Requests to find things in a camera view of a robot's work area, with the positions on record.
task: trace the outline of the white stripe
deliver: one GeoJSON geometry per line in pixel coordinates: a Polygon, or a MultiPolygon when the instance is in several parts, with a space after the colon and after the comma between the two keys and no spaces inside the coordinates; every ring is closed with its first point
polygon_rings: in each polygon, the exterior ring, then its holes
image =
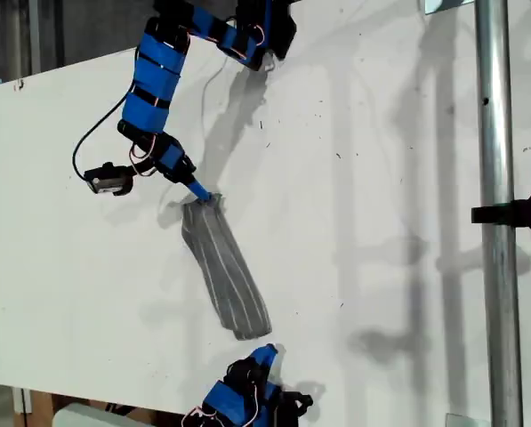
{"type": "Polygon", "coordinates": [[[204,258],[205,270],[208,272],[208,280],[210,281],[210,287],[212,288],[212,293],[210,294],[213,299],[213,305],[215,306],[216,311],[218,312],[218,317],[221,318],[220,304],[218,303],[218,298],[215,295],[215,288],[213,287],[212,275],[210,274],[210,269],[208,267],[208,261],[205,258],[204,247],[200,245],[200,252],[202,253],[202,258],[204,258]]]}
{"type": "Polygon", "coordinates": [[[228,298],[228,304],[229,304],[229,312],[231,313],[231,319],[233,320],[233,327],[235,327],[236,330],[238,330],[237,322],[236,322],[236,315],[233,314],[233,308],[231,307],[231,301],[229,300],[229,298],[228,298]]]}
{"type": "MultiPolygon", "coordinates": [[[[221,226],[223,228],[227,227],[227,225],[224,224],[224,222],[221,220],[221,218],[219,216],[218,216],[218,222],[221,224],[221,226]]],[[[260,307],[257,304],[257,301],[255,300],[255,295],[253,294],[253,290],[252,290],[251,286],[249,285],[249,281],[247,280],[247,277],[245,276],[244,271],[239,266],[239,263],[237,262],[236,257],[233,256],[232,252],[229,253],[229,256],[231,256],[231,259],[236,264],[237,269],[241,273],[241,276],[244,278],[245,284],[247,285],[247,289],[249,290],[249,294],[251,295],[251,298],[253,300],[253,304],[255,304],[255,311],[257,311],[257,315],[259,316],[259,320],[263,323],[263,316],[261,315],[261,310],[259,310],[260,307]]],[[[265,301],[263,300],[263,297],[261,296],[261,293],[259,292],[259,289],[257,290],[257,294],[259,295],[259,299],[261,300],[261,306],[263,307],[263,314],[265,314],[265,327],[270,329],[269,319],[268,319],[268,316],[265,313],[265,301]]]]}
{"type": "MultiPolygon", "coordinates": [[[[189,210],[189,206],[185,206],[185,207],[186,207],[185,212],[188,212],[189,216],[191,216],[192,212],[189,210]]],[[[204,258],[205,270],[207,271],[208,280],[210,282],[210,287],[212,289],[212,292],[210,293],[210,298],[213,299],[213,305],[214,305],[216,311],[218,312],[218,317],[221,318],[220,304],[218,303],[218,298],[217,298],[217,296],[215,294],[215,287],[213,285],[212,274],[210,273],[210,268],[208,266],[208,261],[205,258],[204,246],[202,246],[202,245],[200,245],[200,252],[202,253],[202,258],[204,258]]]]}
{"type": "Polygon", "coordinates": [[[244,309],[245,318],[247,319],[247,325],[249,326],[250,332],[253,331],[251,327],[251,320],[249,320],[249,316],[247,315],[247,309],[245,308],[244,300],[241,298],[241,295],[239,294],[239,291],[236,288],[236,284],[233,283],[233,280],[231,279],[231,276],[229,275],[228,269],[226,268],[226,265],[223,263],[223,259],[221,258],[220,251],[218,250],[218,246],[215,243],[215,239],[213,238],[212,230],[210,229],[210,225],[208,224],[207,219],[205,218],[205,209],[202,209],[202,219],[204,220],[205,226],[208,228],[208,232],[210,233],[210,239],[212,240],[213,247],[215,248],[215,252],[218,255],[218,258],[220,259],[221,266],[223,267],[223,270],[226,273],[226,276],[228,276],[229,282],[231,283],[234,291],[236,292],[237,298],[239,298],[239,302],[241,302],[241,306],[244,309]]]}

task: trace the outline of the white surface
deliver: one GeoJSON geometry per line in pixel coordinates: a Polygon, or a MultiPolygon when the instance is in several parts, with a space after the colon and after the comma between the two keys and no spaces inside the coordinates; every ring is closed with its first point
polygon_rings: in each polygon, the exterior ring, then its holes
{"type": "Polygon", "coordinates": [[[16,414],[32,413],[32,394],[30,390],[12,387],[12,402],[14,403],[14,412],[16,414]]]}
{"type": "MultiPolygon", "coordinates": [[[[531,2],[510,12],[516,194],[526,197],[531,2]]],[[[193,43],[166,129],[226,197],[273,322],[259,342],[220,328],[169,205],[182,188],[153,177],[127,197],[99,197],[73,176],[71,151],[128,87],[131,52],[25,79],[21,91],[0,86],[0,383],[180,412],[228,363],[280,342],[284,381],[314,391],[309,424],[489,419],[481,233],[470,221],[473,13],[298,3],[289,58],[245,91],[232,60],[210,81],[224,57],[193,43]]],[[[118,119],[84,145],[82,168],[125,162],[118,119]]],[[[531,426],[528,231],[519,247],[531,426]]]]}
{"type": "Polygon", "coordinates": [[[53,427],[147,427],[124,416],[73,403],[53,418],[53,427]]]}

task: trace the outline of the black clamp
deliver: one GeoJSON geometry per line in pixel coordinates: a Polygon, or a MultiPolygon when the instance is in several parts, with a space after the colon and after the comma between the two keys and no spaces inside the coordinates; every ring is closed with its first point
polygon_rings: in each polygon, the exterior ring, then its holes
{"type": "Polygon", "coordinates": [[[528,200],[513,200],[502,205],[473,207],[471,221],[473,224],[507,225],[531,229],[531,196],[528,200]]]}
{"type": "Polygon", "coordinates": [[[279,399],[281,407],[291,406],[297,418],[305,415],[307,410],[312,407],[314,401],[309,394],[302,394],[298,391],[283,391],[279,399]]]}
{"type": "Polygon", "coordinates": [[[85,181],[93,193],[113,193],[113,196],[124,196],[133,189],[133,177],[137,173],[145,173],[153,168],[150,159],[143,160],[132,166],[114,166],[107,162],[102,167],[86,171],[85,181]]]}

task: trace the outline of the silver pole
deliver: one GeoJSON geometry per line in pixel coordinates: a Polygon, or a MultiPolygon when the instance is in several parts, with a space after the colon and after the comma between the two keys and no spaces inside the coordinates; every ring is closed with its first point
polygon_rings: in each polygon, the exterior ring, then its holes
{"type": "MultiPolygon", "coordinates": [[[[507,0],[476,0],[482,205],[514,199],[507,0]]],[[[516,236],[483,225],[493,427],[522,427],[516,236]]]]}

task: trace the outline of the wire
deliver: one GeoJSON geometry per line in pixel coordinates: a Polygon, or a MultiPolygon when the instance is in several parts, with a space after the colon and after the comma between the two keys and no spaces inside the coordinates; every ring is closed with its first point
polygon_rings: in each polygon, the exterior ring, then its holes
{"type": "MultiPolygon", "coordinates": [[[[139,55],[139,46],[137,46],[136,49],[134,50],[134,60],[135,61],[137,61],[138,55],[139,55]]],[[[85,177],[79,172],[79,169],[77,168],[77,162],[76,162],[77,152],[79,151],[79,149],[81,148],[82,144],[87,139],[87,137],[89,135],[91,135],[95,131],[95,129],[97,129],[99,126],[101,126],[101,124],[105,120],[107,120],[109,118],[109,116],[111,114],[113,114],[115,112],[115,110],[118,109],[123,102],[125,102],[126,96],[129,94],[130,91],[133,90],[133,88],[134,88],[134,80],[131,83],[131,85],[129,86],[129,89],[126,91],[125,96],[123,96],[123,98],[121,98],[121,100],[117,104],[115,104],[115,107],[110,109],[109,112],[105,116],[103,116],[99,122],[97,122],[95,125],[93,125],[93,127],[89,131],[87,131],[85,133],[85,135],[81,138],[81,140],[79,140],[79,142],[77,143],[76,147],[74,148],[73,154],[71,155],[71,164],[73,165],[73,170],[76,172],[76,175],[79,177],[80,180],[86,181],[85,177]]]]}
{"type": "Polygon", "coordinates": [[[22,414],[24,415],[24,427],[28,427],[28,414],[26,414],[26,398],[24,397],[24,389],[20,389],[22,393],[22,414]]]}
{"type": "Polygon", "coordinates": [[[243,427],[247,427],[248,425],[251,425],[253,421],[255,421],[255,418],[257,418],[257,415],[259,414],[259,402],[257,401],[257,386],[255,385],[255,414],[253,414],[253,418],[249,420],[247,423],[243,425],[243,427]]]}
{"type": "MultiPolygon", "coordinates": [[[[257,418],[257,415],[259,414],[259,401],[257,400],[257,386],[256,385],[254,386],[254,389],[255,391],[253,393],[253,396],[255,398],[255,414],[253,414],[253,417],[251,418],[251,420],[245,423],[243,427],[248,427],[249,425],[251,425],[257,418]]],[[[182,420],[180,422],[181,427],[184,427],[184,421],[186,421],[186,419],[189,416],[193,416],[193,415],[198,415],[199,417],[205,416],[207,418],[210,418],[211,420],[217,421],[218,423],[220,423],[221,427],[224,427],[223,422],[221,421],[220,417],[217,416],[218,415],[217,411],[214,412],[213,414],[207,414],[206,412],[202,410],[201,407],[194,407],[190,412],[185,414],[185,416],[182,417],[182,420]]]]}
{"type": "Polygon", "coordinates": [[[131,166],[133,167],[133,170],[136,172],[137,175],[139,176],[143,176],[143,177],[147,177],[147,176],[152,176],[155,174],[155,172],[157,171],[157,169],[155,167],[153,167],[151,170],[150,170],[150,173],[141,173],[139,172],[139,169],[137,169],[137,165],[136,163],[134,163],[134,160],[133,160],[133,150],[134,150],[134,146],[135,144],[133,144],[131,146],[131,148],[129,149],[129,160],[131,160],[131,166]]]}
{"type": "Polygon", "coordinates": [[[261,25],[255,24],[253,26],[261,31],[261,41],[257,44],[258,46],[261,46],[265,41],[265,31],[263,31],[263,27],[261,25]]]}

